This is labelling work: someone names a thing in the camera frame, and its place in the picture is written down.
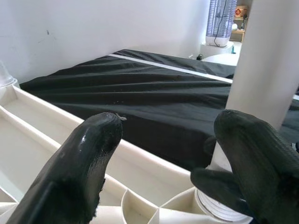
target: white wall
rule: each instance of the white wall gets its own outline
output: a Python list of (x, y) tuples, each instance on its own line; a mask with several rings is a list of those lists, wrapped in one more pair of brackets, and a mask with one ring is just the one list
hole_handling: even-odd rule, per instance
[(20, 83), (131, 48), (197, 56), (210, 0), (0, 0), (0, 60)]

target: black rubber glove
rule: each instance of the black rubber glove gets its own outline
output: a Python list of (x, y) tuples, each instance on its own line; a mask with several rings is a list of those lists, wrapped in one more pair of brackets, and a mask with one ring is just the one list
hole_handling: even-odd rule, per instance
[(89, 223), (121, 135), (115, 114), (84, 121), (42, 168), (7, 224)]
[(233, 173), (197, 168), (193, 184), (260, 224), (299, 223), (299, 154), (267, 122), (233, 110), (214, 124)]

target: shelf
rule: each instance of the shelf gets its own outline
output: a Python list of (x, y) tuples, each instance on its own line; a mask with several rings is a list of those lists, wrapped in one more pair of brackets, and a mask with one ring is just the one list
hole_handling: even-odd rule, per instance
[(240, 30), (240, 29), (232, 31), (232, 34), (244, 34), (244, 33), (245, 33), (245, 30)]

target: black fabric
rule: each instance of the black fabric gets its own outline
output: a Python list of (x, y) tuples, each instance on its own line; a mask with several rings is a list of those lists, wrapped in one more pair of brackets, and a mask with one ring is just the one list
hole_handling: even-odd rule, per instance
[[(167, 57), (162, 57), (165, 64), (175, 65), (177, 60), (183, 67), (185, 59)], [(206, 66), (188, 61), (197, 71)], [(210, 162), (204, 142), (214, 134), (214, 120), (225, 108), (230, 84), (105, 56), (36, 78), (21, 88), (82, 119), (100, 112), (125, 116), (125, 140), (191, 170)], [(281, 128), (290, 142), (298, 141), (297, 117), (299, 103), (293, 101)]]
[(233, 78), (235, 72), (235, 66), (203, 62), (197, 60), (191, 60), (180, 57), (172, 57), (161, 54), (148, 53), (136, 50), (121, 50), (115, 53), (116, 55), (127, 56), (145, 61), (156, 62), (169, 66), (174, 66), (182, 69), (188, 69), (191, 71), (197, 71), (214, 76), (220, 76), (224, 78)]

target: white stripe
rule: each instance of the white stripe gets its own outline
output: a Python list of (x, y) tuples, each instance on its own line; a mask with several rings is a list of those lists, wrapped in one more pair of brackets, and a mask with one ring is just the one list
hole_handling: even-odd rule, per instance
[[(133, 61), (133, 62), (140, 62), (140, 63), (143, 63), (143, 64), (154, 65), (154, 66), (157, 66), (157, 67), (160, 67), (160, 68), (170, 69), (170, 70), (174, 70), (174, 71), (181, 71), (181, 72), (184, 72), (184, 73), (193, 74), (193, 75), (197, 75), (197, 76), (202, 76), (202, 77), (210, 78), (210, 79), (214, 79), (214, 80), (219, 80), (219, 81), (223, 81), (223, 82), (226, 82), (226, 83), (233, 83), (233, 80), (229, 79), (229, 78), (222, 78), (222, 77), (219, 77), (219, 76), (205, 74), (205, 73), (201, 73), (201, 72), (197, 72), (197, 71), (191, 71), (191, 70), (188, 70), (188, 69), (177, 68), (177, 67), (173, 67), (173, 66), (169, 66), (169, 65), (165, 65), (165, 64), (160, 64), (160, 63), (156, 63), (156, 62), (149, 62), (149, 61), (145, 61), (145, 60), (141, 60), (141, 59), (137, 59), (137, 58), (133, 58), (133, 57), (127, 57), (127, 56), (116, 55), (116, 54), (110, 54), (109, 56), (122, 58), (122, 59), (130, 60), (130, 61)], [(294, 95), (293, 99), (299, 100), (299, 96)]]

